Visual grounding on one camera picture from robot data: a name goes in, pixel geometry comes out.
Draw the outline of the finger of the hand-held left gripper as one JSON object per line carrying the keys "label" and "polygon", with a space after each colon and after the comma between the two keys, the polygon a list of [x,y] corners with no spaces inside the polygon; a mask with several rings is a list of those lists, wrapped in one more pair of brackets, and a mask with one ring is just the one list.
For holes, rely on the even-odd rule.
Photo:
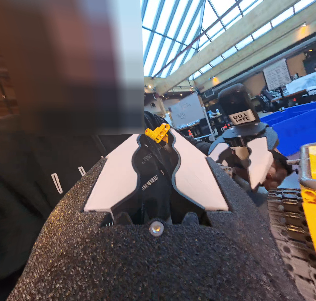
{"label": "finger of the hand-held left gripper", "polygon": [[267,173],[273,163],[273,155],[268,150],[267,138],[256,138],[247,143],[250,151],[247,168],[248,180],[252,190],[256,190],[266,179]]}
{"label": "finger of the hand-held left gripper", "polygon": [[227,143],[218,143],[208,154],[208,157],[215,162],[223,162],[229,156],[230,146]]}

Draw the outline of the person's left hand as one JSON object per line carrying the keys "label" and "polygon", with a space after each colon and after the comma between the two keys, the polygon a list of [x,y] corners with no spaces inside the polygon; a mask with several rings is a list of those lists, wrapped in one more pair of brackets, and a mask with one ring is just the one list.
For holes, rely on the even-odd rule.
{"label": "person's left hand", "polygon": [[287,163],[287,157],[281,154],[278,149],[275,148],[272,155],[274,160],[263,183],[263,187],[267,191],[276,189],[286,177],[293,173],[292,165]]}

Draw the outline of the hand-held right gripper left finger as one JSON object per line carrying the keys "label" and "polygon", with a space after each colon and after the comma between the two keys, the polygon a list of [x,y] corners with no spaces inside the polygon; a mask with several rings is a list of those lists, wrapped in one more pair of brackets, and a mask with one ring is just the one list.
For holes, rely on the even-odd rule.
{"label": "hand-held right gripper left finger", "polygon": [[133,157],[140,148],[140,134],[133,134],[105,157],[105,164],[84,206],[84,212],[114,212],[138,189],[139,174]]}

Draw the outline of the person's left forearm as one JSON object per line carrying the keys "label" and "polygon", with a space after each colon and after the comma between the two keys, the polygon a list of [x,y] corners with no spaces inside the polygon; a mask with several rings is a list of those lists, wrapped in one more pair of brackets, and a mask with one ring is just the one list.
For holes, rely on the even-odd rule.
{"label": "person's left forearm", "polygon": [[204,155],[206,156],[209,156],[210,154],[210,148],[211,148],[211,145],[214,143],[214,142],[205,142],[205,141],[199,141],[199,140],[196,140],[196,139],[192,139],[191,140],[191,143],[198,149],[200,150]]}

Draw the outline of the white rolling whiteboard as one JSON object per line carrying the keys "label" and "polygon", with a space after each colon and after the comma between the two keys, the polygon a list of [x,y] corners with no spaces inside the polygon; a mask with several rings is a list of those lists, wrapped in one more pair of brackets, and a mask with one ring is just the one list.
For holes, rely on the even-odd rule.
{"label": "white rolling whiteboard", "polygon": [[173,127],[177,129],[195,124],[205,118],[204,108],[197,92],[186,96],[168,109]]}
{"label": "white rolling whiteboard", "polygon": [[286,58],[266,67],[263,75],[268,91],[276,90],[292,82]]}

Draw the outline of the yellow toy brick cylinder assembly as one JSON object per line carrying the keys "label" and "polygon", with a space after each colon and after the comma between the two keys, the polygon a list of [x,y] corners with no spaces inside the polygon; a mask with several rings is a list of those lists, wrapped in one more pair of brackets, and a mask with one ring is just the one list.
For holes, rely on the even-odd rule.
{"label": "yellow toy brick cylinder assembly", "polygon": [[167,123],[162,123],[159,127],[157,127],[155,130],[146,129],[145,135],[155,141],[156,143],[160,143],[161,141],[164,141],[168,144],[168,131],[170,130],[170,125]]}

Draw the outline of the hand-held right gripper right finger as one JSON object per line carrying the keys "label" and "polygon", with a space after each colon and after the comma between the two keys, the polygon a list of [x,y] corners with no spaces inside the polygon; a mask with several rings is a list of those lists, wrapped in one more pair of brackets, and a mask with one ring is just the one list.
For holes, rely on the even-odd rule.
{"label": "hand-held right gripper right finger", "polygon": [[206,211],[228,211],[228,204],[207,161],[207,157],[175,130],[173,147],[180,157],[175,173],[177,189]]}

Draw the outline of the tracked toy brick vehicle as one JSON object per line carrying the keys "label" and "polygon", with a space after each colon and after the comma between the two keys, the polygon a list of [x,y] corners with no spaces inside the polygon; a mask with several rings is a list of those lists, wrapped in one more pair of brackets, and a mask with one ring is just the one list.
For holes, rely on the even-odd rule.
{"label": "tracked toy brick vehicle", "polygon": [[268,193],[271,232],[285,267],[305,300],[316,300],[316,144],[301,147],[299,188]]}

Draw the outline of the blue plastic tub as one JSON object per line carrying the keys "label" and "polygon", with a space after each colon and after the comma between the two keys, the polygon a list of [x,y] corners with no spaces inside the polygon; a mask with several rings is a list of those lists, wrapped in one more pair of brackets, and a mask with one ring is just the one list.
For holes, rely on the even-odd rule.
{"label": "blue plastic tub", "polygon": [[286,108],[260,118],[278,135],[278,150],[285,156],[297,153],[301,146],[316,142],[316,103]]}

